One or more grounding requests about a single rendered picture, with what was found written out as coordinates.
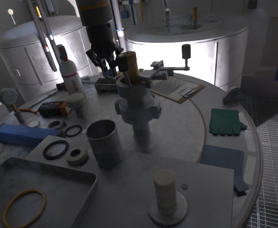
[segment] orange stripe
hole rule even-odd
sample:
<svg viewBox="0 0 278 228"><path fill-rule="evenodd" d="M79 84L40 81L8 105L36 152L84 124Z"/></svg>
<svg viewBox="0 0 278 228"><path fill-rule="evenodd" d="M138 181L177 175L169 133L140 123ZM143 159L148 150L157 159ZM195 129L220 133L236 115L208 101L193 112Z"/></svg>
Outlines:
<svg viewBox="0 0 278 228"><path fill-rule="evenodd" d="M101 2L101 3L93 4L93 5L80 6L80 7L78 7L78 10L79 11L93 10L93 9L101 8L101 7L108 6L108 5L109 5L109 1L105 1L105 2Z"/></svg>
<svg viewBox="0 0 278 228"><path fill-rule="evenodd" d="M76 74L78 74L78 71L72 75L69 75L69 76L62 76L63 78L68 78L68 77L72 77L72 76L75 76Z"/></svg>

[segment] blue cable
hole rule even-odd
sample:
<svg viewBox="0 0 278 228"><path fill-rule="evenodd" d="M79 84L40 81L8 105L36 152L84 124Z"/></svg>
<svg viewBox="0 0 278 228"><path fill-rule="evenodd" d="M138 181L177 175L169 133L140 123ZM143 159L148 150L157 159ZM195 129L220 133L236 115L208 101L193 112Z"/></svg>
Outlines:
<svg viewBox="0 0 278 228"><path fill-rule="evenodd" d="M131 8L131 14L133 16L133 21L134 21L134 25L135 25L136 22L135 22L135 16L134 16L134 9L133 9L133 2L132 2L132 0L130 0L130 8Z"/></svg>

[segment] green glove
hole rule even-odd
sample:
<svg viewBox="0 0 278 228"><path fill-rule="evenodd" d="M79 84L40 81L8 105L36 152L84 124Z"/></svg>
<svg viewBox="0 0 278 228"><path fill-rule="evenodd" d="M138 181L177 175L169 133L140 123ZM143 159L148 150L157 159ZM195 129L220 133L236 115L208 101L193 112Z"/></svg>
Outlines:
<svg viewBox="0 0 278 228"><path fill-rule="evenodd" d="M212 109L210 121L210 133L213 134L240 134L241 129L246 129L247 126L239 121L239 111Z"/></svg>

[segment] metal cup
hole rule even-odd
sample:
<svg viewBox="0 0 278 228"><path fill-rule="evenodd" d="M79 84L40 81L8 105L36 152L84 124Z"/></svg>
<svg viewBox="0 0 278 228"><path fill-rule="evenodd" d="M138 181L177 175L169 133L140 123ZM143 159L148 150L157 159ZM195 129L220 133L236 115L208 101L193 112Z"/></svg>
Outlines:
<svg viewBox="0 0 278 228"><path fill-rule="evenodd" d="M112 167L123 158L123 150L114 121L99 120L87 127L86 137L98 164Z"/></svg>

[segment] orange rubber ring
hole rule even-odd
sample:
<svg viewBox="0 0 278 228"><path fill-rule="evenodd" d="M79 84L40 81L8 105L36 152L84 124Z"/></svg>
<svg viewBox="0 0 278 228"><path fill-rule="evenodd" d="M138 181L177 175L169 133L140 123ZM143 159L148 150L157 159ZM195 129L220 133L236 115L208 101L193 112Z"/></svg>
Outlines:
<svg viewBox="0 0 278 228"><path fill-rule="evenodd" d="M43 205L42 205L42 208L41 210L39 211L39 213L28 223L22 225L22 226L18 226L18 227L12 227L10 225L8 225L7 221L6 221L6 215L7 215L7 212L9 210L9 208L11 207L11 205L13 204L14 201L16 201L17 199L19 199L20 197L24 196L24 195L27 195L29 193L32 193L32 192L36 192L36 193L39 193L42 197L43 197ZM6 227L6 228L25 228L25 227L29 227L31 224L33 224L35 221L38 220L38 218L42 215L44 209L45 209L45 206L46 206L46 197L44 195L44 193L38 189L28 189L28 190L25 190L23 192L20 192L18 195L16 195L14 198L12 198L9 203L6 205L4 211L3 211L3 214L2 214L2 222L3 222L3 225Z"/></svg>

